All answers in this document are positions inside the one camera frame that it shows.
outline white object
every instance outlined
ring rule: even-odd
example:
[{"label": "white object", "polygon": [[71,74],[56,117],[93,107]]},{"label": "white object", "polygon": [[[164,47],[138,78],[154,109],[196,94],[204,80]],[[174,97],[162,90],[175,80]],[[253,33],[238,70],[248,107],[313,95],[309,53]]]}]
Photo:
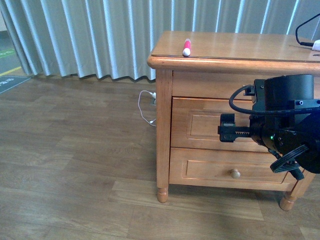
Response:
[{"label": "white object", "polygon": [[182,54],[183,54],[183,56],[186,56],[186,57],[190,56],[190,54],[191,54],[190,48],[185,48],[183,50]]},{"label": "white object", "polygon": [[232,177],[233,179],[238,179],[238,178],[240,178],[240,176],[241,176],[241,174],[240,174],[240,172],[238,171],[238,169],[232,169],[232,170],[231,170],[231,177]]},{"label": "white object", "polygon": [[141,110],[141,108],[140,108],[140,98],[141,98],[141,94],[142,94],[143,92],[149,93],[154,99],[156,99],[156,93],[155,93],[155,92],[152,93],[152,92],[150,92],[150,91],[142,90],[142,91],[140,92],[139,98],[138,98],[138,108],[139,108],[139,110],[140,110],[141,117],[142,117],[148,124],[150,124],[151,126],[155,127],[156,125],[154,125],[153,123],[154,123],[154,121],[156,120],[156,118],[153,119],[153,120],[151,120],[151,121],[149,121],[149,120],[147,120],[147,119],[144,117],[144,115],[142,114],[142,110]]},{"label": "white object", "polygon": [[317,40],[314,42],[312,50],[313,51],[320,51],[320,40]]}]

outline wooden floor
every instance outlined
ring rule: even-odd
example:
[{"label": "wooden floor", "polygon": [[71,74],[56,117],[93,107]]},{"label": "wooden floor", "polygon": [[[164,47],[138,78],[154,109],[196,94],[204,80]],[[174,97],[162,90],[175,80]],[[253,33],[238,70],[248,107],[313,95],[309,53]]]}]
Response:
[{"label": "wooden floor", "polygon": [[319,176],[290,212],[273,191],[171,185],[159,203],[141,90],[42,77],[0,94],[1,240],[320,239]]}]

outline curtain fold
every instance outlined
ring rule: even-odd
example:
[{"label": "curtain fold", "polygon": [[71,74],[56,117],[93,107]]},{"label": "curtain fold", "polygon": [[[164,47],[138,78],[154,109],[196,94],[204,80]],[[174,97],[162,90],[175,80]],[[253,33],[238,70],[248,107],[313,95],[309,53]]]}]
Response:
[{"label": "curtain fold", "polygon": [[[319,0],[0,0],[27,74],[142,76],[164,31],[290,34]],[[319,19],[299,36],[320,38]]]}]

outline floor mat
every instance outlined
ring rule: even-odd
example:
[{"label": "floor mat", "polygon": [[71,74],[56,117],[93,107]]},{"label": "floor mat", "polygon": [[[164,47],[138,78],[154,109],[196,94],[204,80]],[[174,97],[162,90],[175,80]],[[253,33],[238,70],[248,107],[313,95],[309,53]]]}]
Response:
[{"label": "floor mat", "polygon": [[29,76],[0,76],[0,94],[31,79]]}]

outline marker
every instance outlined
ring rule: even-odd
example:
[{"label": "marker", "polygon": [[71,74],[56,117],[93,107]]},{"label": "marker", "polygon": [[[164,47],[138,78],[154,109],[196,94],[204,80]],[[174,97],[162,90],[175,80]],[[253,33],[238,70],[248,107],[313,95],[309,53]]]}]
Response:
[{"label": "marker", "polygon": [[190,56],[190,54],[191,54],[191,41],[189,38],[187,38],[184,42],[182,55],[185,57],[188,57]]}]

